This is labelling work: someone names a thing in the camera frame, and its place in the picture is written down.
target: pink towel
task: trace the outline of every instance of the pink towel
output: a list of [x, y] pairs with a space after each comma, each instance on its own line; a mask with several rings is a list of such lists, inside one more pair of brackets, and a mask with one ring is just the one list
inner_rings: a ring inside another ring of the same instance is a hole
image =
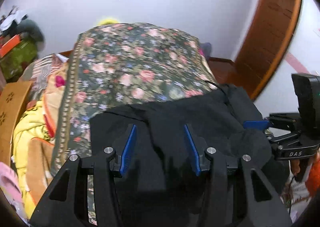
[[4, 193], [11, 195], [12, 199], [22, 203], [22, 195], [19, 189], [16, 173], [6, 164], [0, 162], [0, 187]]

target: white wall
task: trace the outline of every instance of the white wall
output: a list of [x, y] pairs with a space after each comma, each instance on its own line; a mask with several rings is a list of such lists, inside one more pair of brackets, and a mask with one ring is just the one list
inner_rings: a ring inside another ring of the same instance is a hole
[[41, 56], [72, 49], [79, 33], [111, 16], [184, 30], [212, 43], [213, 56], [231, 58], [252, 0], [5, 0], [0, 15], [12, 5], [26, 10], [43, 31]]
[[239, 52], [240, 52], [240, 50], [242, 48], [242, 45], [243, 45], [243, 43], [245, 41], [245, 38], [247, 37], [247, 34], [248, 34], [249, 29], [251, 27], [254, 15], [256, 14], [258, 3], [259, 3], [259, 0], [251, 0], [249, 12], [247, 14], [247, 19], [244, 22], [244, 25], [242, 27], [242, 31], [240, 33], [240, 36], [238, 38], [238, 41], [237, 41], [235, 47], [233, 48], [233, 52], [232, 52], [231, 57], [230, 57], [230, 59], [232, 61], [236, 60], [236, 58], [237, 58], [237, 56], [238, 56], [238, 54], [239, 54]]
[[[288, 52], [312, 74], [320, 73], [320, 11], [313, 0], [302, 0], [299, 22]], [[296, 73], [283, 60], [269, 84], [255, 101], [263, 116], [275, 112], [297, 112], [298, 99], [294, 93], [291, 74]]]

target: orange box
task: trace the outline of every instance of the orange box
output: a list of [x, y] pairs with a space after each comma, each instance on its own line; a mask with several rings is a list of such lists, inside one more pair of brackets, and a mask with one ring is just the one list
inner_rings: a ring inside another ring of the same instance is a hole
[[6, 44], [2, 46], [0, 49], [0, 58], [4, 57], [5, 54], [7, 54], [10, 50], [12, 50], [16, 45], [20, 43], [20, 36], [16, 35], [12, 37]]

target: black cloth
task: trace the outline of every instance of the black cloth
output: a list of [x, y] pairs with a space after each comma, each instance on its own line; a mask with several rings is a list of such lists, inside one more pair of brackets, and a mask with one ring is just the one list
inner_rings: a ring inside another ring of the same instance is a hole
[[126, 225], [148, 226], [150, 218], [156, 226], [188, 226], [192, 214], [199, 213], [205, 181], [195, 177], [188, 162], [183, 139], [186, 123], [223, 154], [250, 155], [281, 192], [289, 170], [274, 161], [262, 131], [243, 128], [248, 120], [262, 120], [262, 116], [242, 88], [229, 85], [222, 86], [222, 91], [172, 102], [118, 106], [93, 117], [93, 155], [112, 146], [129, 123], [137, 125], [130, 170], [115, 181]]

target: metal screw head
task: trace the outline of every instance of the metal screw head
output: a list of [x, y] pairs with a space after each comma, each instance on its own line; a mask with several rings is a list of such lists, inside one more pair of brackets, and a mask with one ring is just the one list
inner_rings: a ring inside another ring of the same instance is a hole
[[215, 148], [211, 148], [211, 147], [207, 148], [207, 152], [210, 153], [210, 154], [215, 154], [216, 151], [217, 150]]
[[76, 161], [76, 160], [78, 159], [78, 155], [73, 154], [73, 155], [71, 155], [71, 156], [69, 157], [69, 159], [70, 159], [71, 161]]
[[109, 153], [113, 152], [113, 148], [112, 147], [106, 147], [103, 151], [104, 151], [104, 153], [109, 154]]
[[250, 161], [250, 160], [251, 160], [251, 157], [250, 157], [249, 155], [243, 155], [243, 156], [242, 156], [242, 159], [243, 159], [244, 161]]

